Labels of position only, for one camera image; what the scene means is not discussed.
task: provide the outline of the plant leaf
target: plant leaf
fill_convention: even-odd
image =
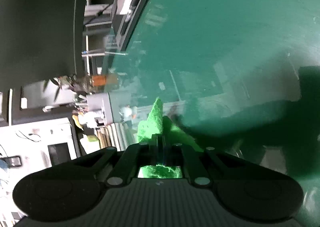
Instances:
[[[50,82],[50,80],[45,80],[44,81],[43,89],[42,89],[43,92],[47,89],[49,82]]]
[[[52,78],[50,81],[61,89],[61,85],[55,79]]]
[[[60,93],[60,88],[57,88],[56,94],[54,96],[54,102],[56,102],[56,100],[58,99],[59,93]]]

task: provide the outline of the screw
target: screw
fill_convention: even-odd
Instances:
[[[122,184],[123,180],[120,177],[113,176],[113,177],[110,177],[107,180],[107,182],[110,185],[120,185],[120,184]]]
[[[197,177],[195,179],[195,183],[197,185],[208,185],[208,184],[210,184],[210,179],[207,177]]]

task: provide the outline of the green table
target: green table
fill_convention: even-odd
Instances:
[[[149,0],[115,56],[120,105],[156,97],[198,139],[289,174],[320,225],[320,0]]]

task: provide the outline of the black frame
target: black frame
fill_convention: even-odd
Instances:
[[[2,114],[4,121],[0,121],[0,127],[9,126],[9,92],[2,92]]]
[[[36,121],[51,120],[66,118],[71,116],[73,107],[57,107],[49,112],[44,112],[43,107],[32,109],[21,109],[21,98],[23,95],[23,88],[12,91],[12,125],[24,124]]]

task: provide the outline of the crumpled green towel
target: crumpled green towel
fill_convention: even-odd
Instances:
[[[192,146],[195,151],[203,151],[194,138],[173,124],[169,117],[163,116],[163,103],[159,98],[153,104],[147,120],[139,122],[137,141],[150,142],[153,134],[163,134],[166,141],[171,144],[182,143]],[[179,167],[157,165],[144,166],[141,169],[144,178],[180,178],[182,176]]]

